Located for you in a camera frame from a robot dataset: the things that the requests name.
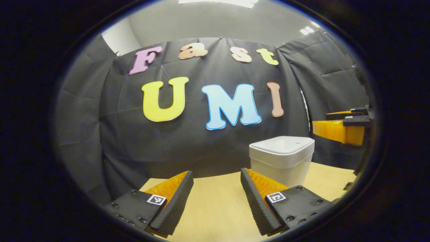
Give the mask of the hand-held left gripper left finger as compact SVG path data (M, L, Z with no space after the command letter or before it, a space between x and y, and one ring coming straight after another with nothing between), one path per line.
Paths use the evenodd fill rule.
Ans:
M185 171L144 192L128 191L104 208L136 230L168 237L181 219L193 181L192 171Z

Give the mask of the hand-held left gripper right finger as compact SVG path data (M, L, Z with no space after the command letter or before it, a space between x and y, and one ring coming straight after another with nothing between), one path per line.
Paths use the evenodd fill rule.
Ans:
M332 205L302 185L289 188L247 168L241 169L241 184L261 235L293 229Z

